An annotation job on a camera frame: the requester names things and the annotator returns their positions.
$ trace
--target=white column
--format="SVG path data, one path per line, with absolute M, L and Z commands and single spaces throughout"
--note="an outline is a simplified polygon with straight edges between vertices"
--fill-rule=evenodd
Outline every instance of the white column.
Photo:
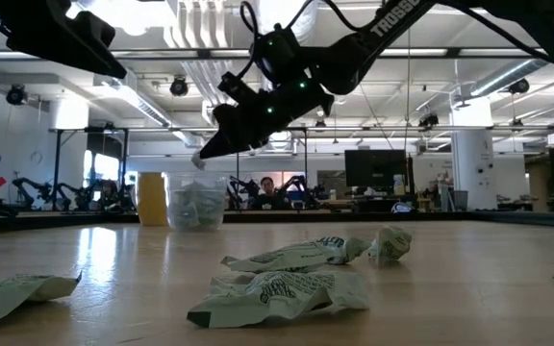
M 453 109 L 452 125 L 492 125 L 488 98 L 467 102 L 469 107 Z M 459 131 L 452 134 L 454 188 L 467 191 L 467 207 L 471 210 L 497 208 L 492 146 L 491 131 Z
M 84 129 L 88 125 L 89 106 L 86 100 L 80 98 L 62 99 L 50 103 L 52 128 L 54 129 Z M 77 132 L 62 135 L 62 146 L 59 160 L 59 183 L 81 186 L 83 183 L 83 168 L 85 151 L 87 151 L 87 135 Z

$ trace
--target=clear plastic container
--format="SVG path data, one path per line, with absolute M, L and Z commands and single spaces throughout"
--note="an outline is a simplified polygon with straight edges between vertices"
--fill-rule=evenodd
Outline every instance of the clear plastic container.
M 226 176 L 219 173 L 164 173 L 165 203 L 170 228 L 217 230 L 223 222 Z

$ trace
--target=wooden table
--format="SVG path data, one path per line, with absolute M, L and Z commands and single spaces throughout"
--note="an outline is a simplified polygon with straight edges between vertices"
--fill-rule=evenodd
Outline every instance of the wooden table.
M 248 257 L 323 235 L 372 238 L 377 224 L 224 225 L 177 233 L 137 225 L 0 234 L 0 276 L 83 280 L 71 298 L 0 320 L 6 345 L 554 345 L 554 229 L 478 222 L 401 223 L 415 233 L 399 265 L 357 259 L 369 311 L 202 330 L 186 313 Z

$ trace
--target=table surface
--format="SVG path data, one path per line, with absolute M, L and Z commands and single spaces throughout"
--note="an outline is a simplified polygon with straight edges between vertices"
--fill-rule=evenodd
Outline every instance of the table surface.
M 204 330 L 186 313 L 244 258 L 324 235 L 371 239 L 377 223 L 227 224 L 213 233 L 102 225 L 0 234 L 0 277 L 83 280 L 72 297 L 0 320 L 6 345 L 554 345 L 554 229 L 481 222 L 399 223 L 414 233 L 398 265 L 365 258 L 370 310 Z

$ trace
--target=desk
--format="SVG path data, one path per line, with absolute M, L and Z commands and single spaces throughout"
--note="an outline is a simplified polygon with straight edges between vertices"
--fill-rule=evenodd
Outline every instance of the desk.
M 215 233 L 139 225 L 0 234 L 0 276 L 57 273 L 83 280 L 71 298 L 0 320 L 16 345 L 554 345 L 554 228 L 411 222 L 412 252 L 366 278 L 371 309 L 320 311 L 290 322 L 202 330 L 186 313 L 245 258 L 324 235 L 372 238 L 376 223 L 226 224 Z

